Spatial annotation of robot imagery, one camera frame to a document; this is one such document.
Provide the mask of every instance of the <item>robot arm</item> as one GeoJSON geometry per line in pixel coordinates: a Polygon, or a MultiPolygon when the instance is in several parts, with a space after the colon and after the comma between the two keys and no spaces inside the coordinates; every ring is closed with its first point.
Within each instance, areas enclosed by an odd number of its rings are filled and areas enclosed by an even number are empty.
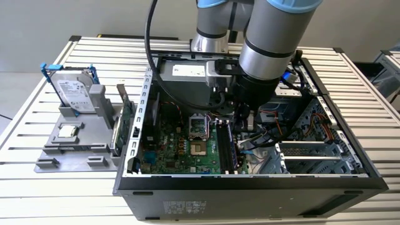
{"type": "Polygon", "coordinates": [[[243,71],[255,79],[279,78],[321,0],[199,0],[192,51],[227,53],[227,31],[245,31],[243,71]]]}

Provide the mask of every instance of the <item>ram slot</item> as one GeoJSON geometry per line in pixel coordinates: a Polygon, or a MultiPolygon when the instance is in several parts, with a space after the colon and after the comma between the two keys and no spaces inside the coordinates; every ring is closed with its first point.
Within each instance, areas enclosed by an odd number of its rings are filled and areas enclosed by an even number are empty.
{"type": "Polygon", "coordinates": [[[220,124],[216,127],[217,131],[217,145],[219,145],[219,154],[220,154],[220,170],[221,173],[232,172],[233,167],[233,158],[231,150],[231,138],[229,138],[229,127],[227,124],[220,124]]]}

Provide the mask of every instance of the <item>open computer tower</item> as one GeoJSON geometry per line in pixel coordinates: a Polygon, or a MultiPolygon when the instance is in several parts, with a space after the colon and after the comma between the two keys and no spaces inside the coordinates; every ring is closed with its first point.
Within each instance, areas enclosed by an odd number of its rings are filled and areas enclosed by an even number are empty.
{"type": "MultiPolygon", "coordinates": [[[[176,93],[212,103],[196,66],[239,56],[153,55],[176,93]]],[[[296,69],[309,95],[279,84],[256,118],[268,126],[263,134],[232,132],[229,103],[219,113],[176,105],[147,71],[115,183],[137,220],[329,217],[388,189],[307,59],[296,69]],[[244,151],[281,129],[296,131],[244,151]]]]}

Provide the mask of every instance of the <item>aluminum workbench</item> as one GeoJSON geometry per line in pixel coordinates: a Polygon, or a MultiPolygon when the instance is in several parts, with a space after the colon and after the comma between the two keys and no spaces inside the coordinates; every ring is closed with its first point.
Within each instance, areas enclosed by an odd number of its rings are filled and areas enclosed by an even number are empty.
{"type": "MultiPolygon", "coordinates": [[[[188,41],[152,41],[152,49],[188,51],[188,41]]],[[[231,44],[239,53],[241,44],[231,44]]],[[[349,58],[332,48],[300,48],[361,143],[389,190],[328,219],[180,221],[189,224],[400,224],[400,116],[349,58]]],[[[97,69],[107,98],[120,102],[125,84],[137,102],[147,69],[144,42],[83,37],[69,41],[53,62],[97,69]]],[[[0,224],[135,224],[121,197],[112,196],[116,172],[35,173],[35,162],[59,118],[59,98],[41,80],[0,136],[0,224]]]]}
{"type": "Polygon", "coordinates": [[[381,51],[377,62],[383,64],[385,69],[395,75],[400,81],[400,52],[381,51]]]}
{"type": "Polygon", "coordinates": [[[373,84],[384,97],[389,97],[400,90],[400,52],[383,50],[377,59],[385,70],[373,79],[373,84]]]}

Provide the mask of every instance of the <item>white label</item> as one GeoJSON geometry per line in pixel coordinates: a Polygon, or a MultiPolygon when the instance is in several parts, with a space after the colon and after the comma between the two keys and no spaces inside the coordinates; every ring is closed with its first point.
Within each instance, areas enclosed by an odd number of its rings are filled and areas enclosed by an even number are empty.
{"type": "Polygon", "coordinates": [[[205,76],[204,66],[173,65],[172,76],[205,76]]]}
{"type": "Polygon", "coordinates": [[[85,85],[79,81],[57,81],[61,93],[72,109],[80,113],[93,113],[95,107],[85,85]]]}
{"type": "Polygon", "coordinates": [[[207,201],[164,201],[165,214],[203,214],[207,201]]]}

